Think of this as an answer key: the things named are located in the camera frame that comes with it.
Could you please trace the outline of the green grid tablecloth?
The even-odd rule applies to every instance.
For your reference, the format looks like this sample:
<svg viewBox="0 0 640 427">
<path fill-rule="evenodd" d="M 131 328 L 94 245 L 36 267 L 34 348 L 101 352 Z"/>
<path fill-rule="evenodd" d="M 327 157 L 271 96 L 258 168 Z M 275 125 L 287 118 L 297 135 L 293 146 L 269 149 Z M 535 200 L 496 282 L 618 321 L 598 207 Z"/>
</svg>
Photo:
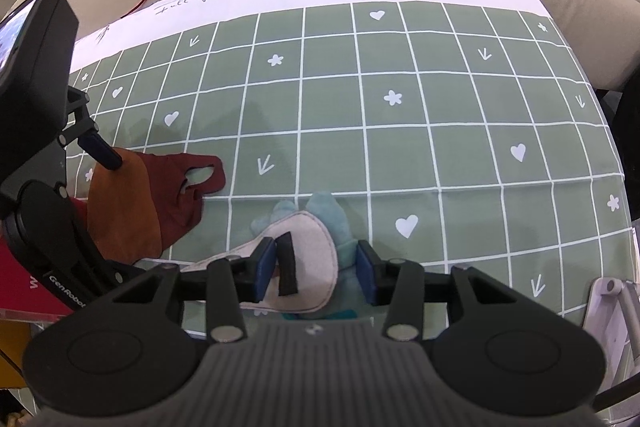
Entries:
<svg viewBox="0 0 640 427">
<path fill-rule="evenodd" d="M 78 41 L 103 138 L 215 155 L 224 188 L 148 258 L 194 267 L 290 213 L 334 236 L 326 315 L 366 315 L 347 247 L 473 265 L 573 322 L 637 249 L 588 77 L 540 0 L 164 0 Z"/>
</svg>

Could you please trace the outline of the blue plush eye mask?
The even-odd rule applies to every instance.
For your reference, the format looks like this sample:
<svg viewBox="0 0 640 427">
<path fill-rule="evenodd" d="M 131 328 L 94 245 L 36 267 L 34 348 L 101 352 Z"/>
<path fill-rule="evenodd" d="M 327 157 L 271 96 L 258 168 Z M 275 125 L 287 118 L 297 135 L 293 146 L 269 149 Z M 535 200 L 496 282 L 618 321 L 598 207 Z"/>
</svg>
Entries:
<svg viewBox="0 0 640 427">
<path fill-rule="evenodd" d="M 206 268 L 223 257 L 248 257 L 264 237 L 277 239 L 288 233 L 293 239 L 297 291 L 283 296 L 280 277 L 271 280 L 265 299 L 244 303 L 250 319 L 341 320 L 365 317 L 369 307 L 362 297 L 355 271 L 358 239 L 352 233 L 345 210 L 329 192 L 317 192 L 298 207 L 292 200 L 240 202 L 233 216 L 240 220 L 241 235 L 228 251 L 219 251 L 183 267 L 184 272 Z"/>
</svg>

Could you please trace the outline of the white folding chair frame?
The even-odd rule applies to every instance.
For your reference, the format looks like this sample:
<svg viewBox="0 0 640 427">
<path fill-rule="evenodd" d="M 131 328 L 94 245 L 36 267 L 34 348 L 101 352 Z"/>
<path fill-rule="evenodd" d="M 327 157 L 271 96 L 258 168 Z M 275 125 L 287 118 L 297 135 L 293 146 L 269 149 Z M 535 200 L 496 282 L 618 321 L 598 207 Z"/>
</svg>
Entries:
<svg viewBox="0 0 640 427">
<path fill-rule="evenodd" d="M 582 327 L 600 343 L 606 369 L 601 390 L 639 373 L 639 285 L 600 277 L 590 289 Z"/>
</svg>

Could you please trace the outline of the pink box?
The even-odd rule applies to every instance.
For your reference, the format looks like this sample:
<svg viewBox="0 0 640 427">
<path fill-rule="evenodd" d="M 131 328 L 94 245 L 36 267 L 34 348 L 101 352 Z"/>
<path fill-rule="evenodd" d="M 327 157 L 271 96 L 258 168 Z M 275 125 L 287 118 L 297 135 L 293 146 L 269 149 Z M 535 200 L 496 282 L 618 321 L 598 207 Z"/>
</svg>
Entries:
<svg viewBox="0 0 640 427">
<path fill-rule="evenodd" d="M 102 295 L 86 205 L 34 187 L 1 225 L 1 316 L 55 322 Z"/>
</svg>

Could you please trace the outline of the orange white storage box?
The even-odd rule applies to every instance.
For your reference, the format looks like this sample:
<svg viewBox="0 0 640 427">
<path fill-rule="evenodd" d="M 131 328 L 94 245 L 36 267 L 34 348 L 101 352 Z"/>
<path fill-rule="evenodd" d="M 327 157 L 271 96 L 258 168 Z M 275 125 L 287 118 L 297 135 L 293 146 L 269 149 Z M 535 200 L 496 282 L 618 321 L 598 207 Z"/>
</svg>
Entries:
<svg viewBox="0 0 640 427">
<path fill-rule="evenodd" d="M 1 388 L 18 389 L 27 386 L 23 375 L 23 359 L 28 344 L 42 331 L 36 317 L 12 317 L 1 320 Z"/>
</svg>

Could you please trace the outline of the maroon orange face mask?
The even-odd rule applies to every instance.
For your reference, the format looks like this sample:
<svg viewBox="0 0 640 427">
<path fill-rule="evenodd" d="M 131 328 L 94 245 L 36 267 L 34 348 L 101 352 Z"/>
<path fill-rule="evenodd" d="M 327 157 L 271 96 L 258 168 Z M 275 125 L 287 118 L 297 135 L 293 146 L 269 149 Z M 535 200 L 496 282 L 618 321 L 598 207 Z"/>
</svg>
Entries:
<svg viewBox="0 0 640 427">
<path fill-rule="evenodd" d="M 159 258 L 200 223 L 203 197 L 226 185 L 217 156 L 117 153 L 119 169 L 94 167 L 87 202 L 88 232 L 107 260 Z"/>
</svg>

